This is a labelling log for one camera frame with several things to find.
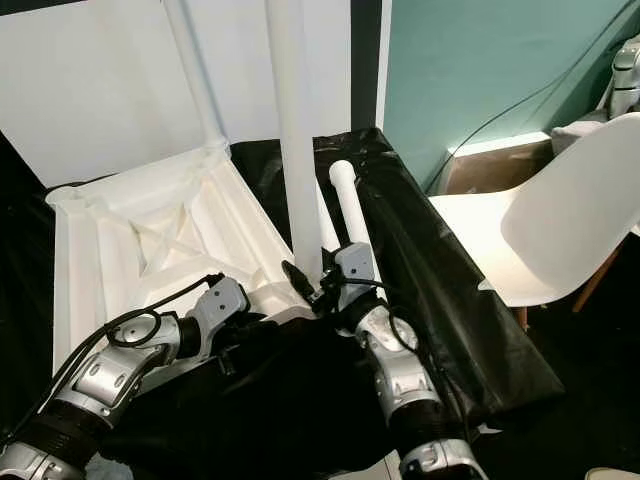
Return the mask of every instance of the black trash bag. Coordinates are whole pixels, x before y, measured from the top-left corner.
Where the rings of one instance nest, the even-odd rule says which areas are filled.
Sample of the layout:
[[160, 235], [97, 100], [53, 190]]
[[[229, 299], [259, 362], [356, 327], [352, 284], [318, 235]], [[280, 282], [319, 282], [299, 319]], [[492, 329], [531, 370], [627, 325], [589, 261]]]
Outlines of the black trash bag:
[[[316, 174], [347, 241], [328, 168], [349, 160], [383, 279], [427, 324], [475, 421], [559, 394], [562, 384], [375, 129], [317, 138]], [[231, 147], [233, 162], [290, 244], [280, 146]], [[353, 339], [297, 320], [236, 352], [240, 377], [216, 363], [136, 399], [101, 449], [148, 478], [326, 478], [391, 449], [372, 372]]]
[[100, 453], [136, 478], [321, 479], [391, 450], [352, 338], [295, 319], [135, 399]]
[[[378, 129], [314, 139], [316, 176], [341, 243], [348, 236], [329, 167], [348, 160], [383, 281], [402, 289], [391, 304], [416, 312], [472, 418], [563, 392], [563, 386], [493, 291]], [[232, 160], [291, 246], [280, 144], [231, 146]]]

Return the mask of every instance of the white plastic chair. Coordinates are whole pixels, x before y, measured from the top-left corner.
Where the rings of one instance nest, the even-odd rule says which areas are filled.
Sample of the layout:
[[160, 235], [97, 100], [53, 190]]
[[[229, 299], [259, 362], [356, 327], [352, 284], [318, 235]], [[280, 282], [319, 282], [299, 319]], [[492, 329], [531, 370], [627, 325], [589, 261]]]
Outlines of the white plastic chair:
[[562, 298], [637, 229], [640, 113], [581, 138], [518, 187], [429, 200], [484, 274], [479, 289], [510, 307]]
[[611, 468], [594, 468], [587, 472], [584, 480], [640, 480], [640, 475]]

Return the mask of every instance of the white plastic pipe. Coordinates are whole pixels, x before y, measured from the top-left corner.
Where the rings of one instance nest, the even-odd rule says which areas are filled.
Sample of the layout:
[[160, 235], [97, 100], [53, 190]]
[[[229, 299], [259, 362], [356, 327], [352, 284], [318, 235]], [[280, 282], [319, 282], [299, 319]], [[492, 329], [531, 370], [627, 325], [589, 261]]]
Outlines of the white plastic pipe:
[[322, 234], [322, 246], [325, 250], [333, 252], [340, 248], [340, 241], [338, 235], [336, 235], [336, 229], [333, 226], [333, 221], [329, 215], [327, 204], [322, 196], [322, 190], [318, 182], [316, 182], [316, 194], [318, 197], [318, 213], [320, 215], [320, 232]]
[[[362, 242], [371, 245], [369, 231], [364, 221], [360, 199], [358, 199], [358, 192], [354, 184], [356, 174], [353, 171], [353, 166], [346, 160], [338, 160], [329, 168], [329, 178], [338, 194], [338, 201], [340, 202], [344, 223], [347, 226], [349, 239], [352, 242]], [[371, 255], [373, 257], [374, 279], [379, 282], [381, 281], [380, 271], [378, 270], [378, 262], [373, 253], [373, 248], [371, 248]], [[378, 288], [378, 295], [385, 300], [387, 298], [382, 288]]]
[[207, 80], [207, 71], [198, 48], [185, 0], [164, 0], [163, 3], [169, 17], [169, 24], [176, 41], [184, 74], [200, 117], [204, 147], [211, 150], [226, 148], [228, 146], [227, 139], [220, 129], [213, 92]]
[[266, 0], [266, 7], [293, 255], [296, 266], [317, 284], [322, 273], [321, 229], [302, 2]]

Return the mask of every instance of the white wall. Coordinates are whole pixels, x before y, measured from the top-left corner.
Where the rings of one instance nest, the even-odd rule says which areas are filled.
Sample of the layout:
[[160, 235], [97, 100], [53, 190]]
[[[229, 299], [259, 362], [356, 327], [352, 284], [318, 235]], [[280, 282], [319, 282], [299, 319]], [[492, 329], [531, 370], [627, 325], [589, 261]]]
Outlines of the white wall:
[[[263, 0], [189, 0], [231, 143], [278, 136]], [[304, 0], [314, 135], [350, 127], [349, 0]], [[196, 147], [202, 134], [159, 0], [0, 17], [0, 129], [47, 186]]]

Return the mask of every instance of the black cable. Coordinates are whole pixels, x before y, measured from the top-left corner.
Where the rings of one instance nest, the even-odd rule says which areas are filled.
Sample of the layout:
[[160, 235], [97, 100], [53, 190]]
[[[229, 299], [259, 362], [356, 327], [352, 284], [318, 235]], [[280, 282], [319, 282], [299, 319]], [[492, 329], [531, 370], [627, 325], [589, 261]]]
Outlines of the black cable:
[[[546, 83], [543, 87], [538, 88], [537, 90], [535, 90], [533, 93], [530, 93], [529, 95], [527, 95], [526, 97], [524, 97], [522, 100], [514, 103], [513, 105], [511, 105], [510, 107], [505, 108], [504, 110], [502, 110], [500, 113], [494, 115], [493, 117], [489, 118], [489, 120], [487, 120], [486, 122], [484, 122], [482, 125], [480, 125], [478, 128], [476, 128], [473, 132], [471, 132], [463, 141], [462, 143], [460, 143], [456, 149], [451, 152], [447, 158], [440, 164], [440, 167], [438, 167], [438, 170], [436, 170], [436, 173], [433, 175], [433, 177], [431, 177], [431, 181], [429, 182], [429, 184], [427, 185], [427, 187], [424, 189], [425, 192], [429, 193], [429, 190], [431, 190], [431, 187], [433, 187], [433, 185], [436, 183], [436, 181], [438, 180], [438, 177], [440, 176], [440, 174], [442, 173], [442, 171], [446, 168], [446, 166], [449, 164], [449, 162], [451, 161], [451, 159], [456, 155], [456, 153], [458, 153], [458, 150], [460, 150], [460, 148], [462, 148], [469, 140], [471, 140], [473, 137], [476, 136], [476, 134], [478, 132], [480, 132], [481, 130], [483, 130], [487, 125], [493, 123], [495, 120], [497, 120], [498, 118], [502, 117], [503, 115], [506, 115], [507, 113], [509, 113], [510, 111], [514, 110], [515, 108], [519, 107], [520, 105], [522, 105], [523, 103], [531, 100], [533, 97], [535, 97], [536, 95], [538, 95], [539, 93], [542, 93], [544, 90], [546, 90], [547, 88], [551, 87], [554, 83], [562, 83], [562, 81], [567, 78], [569, 76], [569, 74], [573, 71], [574, 68], [576, 68], [576, 66], [587, 56], [587, 54], [591, 51], [591, 49], [593, 48], [593, 46], [604, 36], [604, 34], [607, 32], [607, 30], [609, 30], [609, 27], [611, 27], [611, 25], [618, 20], [618, 18], [620, 18], [620, 16], [634, 3], [637, 3], [638, 0], [628, 0], [627, 3], [625, 3], [620, 10], [618, 10], [618, 12], [611, 17], [611, 19], [607, 22], [607, 24], [604, 26], [604, 28], [600, 31], [600, 33], [598, 34], [597, 37], [595, 37], [595, 39], [589, 44], [589, 46], [585, 49], [584, 52], [582, 52], [582, 54], [578, 57], [578, 59], [576, 61], [574, 61], [566, 70], [564, 70], [560, 75], [558, 75], [557, 77], [554, 77], [553, 80], [551, 80], [550, 82]], [[540, 102], [540, 105], [538, 106], [538, 108], [536, 109], [536, 111], [531, 114], [529, 116], [529, 118], [531, 118], [535, 113], [537, 113], [540, 108], [542, 108], [542, 105], [544, 105], [547, 100], [549, 100], [549, 98], [551, 98], [551, 95], [553, 95], [553, 93], [556, 91], [556, 89], [553, 89], [549, 95], [547, 95], [547, 97]]]
[[47, 385], [46, 389], [42, 392], [42, 395], [38, 399], [37, 402], [33, 404], [33, 406], [27, 411], [27, 413], [22, 417], [22, 419], [17, 423], [17, 425], [13, 428], [11, 432], [9, 432], [5, 437], [0, 441], [0, 448], [4, 447], [13, 437], [15, 437], [16, 433], [25, 426], [25, 424], [33, 417], [38, 410], [44, 408], [49, 399], [55, 397], [62, 387], [66, 385], [71, 377], [76, 373], [80, 364], [84, 361], [86, 356], [91, 352], [91, 350], [96, 346], [96, 344], [107, 335], [108, 332], [113, 330], [114, 328], [120, 326], [121, 324], [136, 318], [143, 314], [149, 314], [150, 312], [154, 312], [155, 309], [166, 305], [173, 300], [182, 297], [183, 295], [195, 290], [200, 285], [207, 283], [209, 287], [216, 284], [220, 279], [224, 277], [223, 274], [219, 273], [217, 275], [206, 275], [201, 279], [193, 282], [190, 285], [187, 285], [183, 289], [147, 306], [144, 308], [139, 308], [136, 310], [132, 310], [130, 312], [123, 313], [119, 315], [115, 319], [111, 320], [108, 323], [102, 325], [99, 329], [85, 338], [67, 357], [64, 363], [57, 370], [55, 375], [52, 377], [51, 381]]
[[[413, 301], [413, 299], [411, 299], [403, 290], [383, 282], [378, 282], [376, 280], [369, 280], [365, 278], [346, 278], [346, 277], [341, 278], [340, 282], [350, 283], [355, 285], [370, 285], [373, 287], [384, 288], [387, 291], [395, 292], [401, 295], [405, 299], [408, 299], [410, 303], [415, 304], [415, 301]], [[433, 339], [431, 338], [431, 332], [429, 332], [429, 329], [426, 327], [426, 325], [424, 326], [424, 328], [420, 328], [416, 322], [412, 322], [408, 319], [403, 319], [405, 322], [407, 322], [407, 324], [409, 324], [411, 328], [413, 328], [413, 330], [416, 332], [416, 335], [418, 335], [418, 332], [422, 333], [422, 337], [424, 338], [424, 341], [427, 344], [426, 349], [420, 348], [420, 342], [418, 342], [417, 348], [411, 347], [401, 337], [400, 332], [398, 332], [398, 328], [395, 322], [396, 317], [393, 312], [394, 308], [391, 308], [389, 307], [389, 305], [387, 305], [387, 310], [389, 311], [389, 326], [391, 328], [391, 332], [393, 333], [393, 336], [396, 338], [398, 343], [400, 343], [400, 345], [402, 345], [404, 348], [412, 352], [418, 358], [422, 366], [429, 373], [429, 375], [431, 376], [431, 380], [434, 382], [434, 385], [436, 386], [436, 389], [442, 393], [442, 400], [445, 402], [447, 408], [450, 411], [455, 410], [457, 416], [460, 418], [460, 421], [462, 423], [463, 435], [467, 443], [470, 443], [471, 436], [469, 434], [469, 419], [467, 416], [467, 410], [464, 406], [464, 402], [462, 401], [462, 398], [459, 392], [455, 388], [453, 380], [451, 380], [451, 378], [449, 377], [449, 374], [445, 370], [444, 366], [440, 361], [440, 358], [436, 353], [435, 346], [433, 344]], [[455, 409], [447, 394], [448, 390], [451, 391], [451, 394], [454, 398], [454, 402], [456, 404]]]

